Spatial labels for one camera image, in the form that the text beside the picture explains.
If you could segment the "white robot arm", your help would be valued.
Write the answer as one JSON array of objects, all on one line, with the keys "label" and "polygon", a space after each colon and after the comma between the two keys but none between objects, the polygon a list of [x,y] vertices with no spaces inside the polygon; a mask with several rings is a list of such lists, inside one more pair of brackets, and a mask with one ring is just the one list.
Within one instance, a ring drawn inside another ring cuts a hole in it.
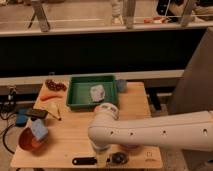
[{"label": "white robot arm", "polygon": [[102,103],[94,113],[88,137],[95,149],[119,144],[213,151],[213,111],[120,120],[115,105]]}]

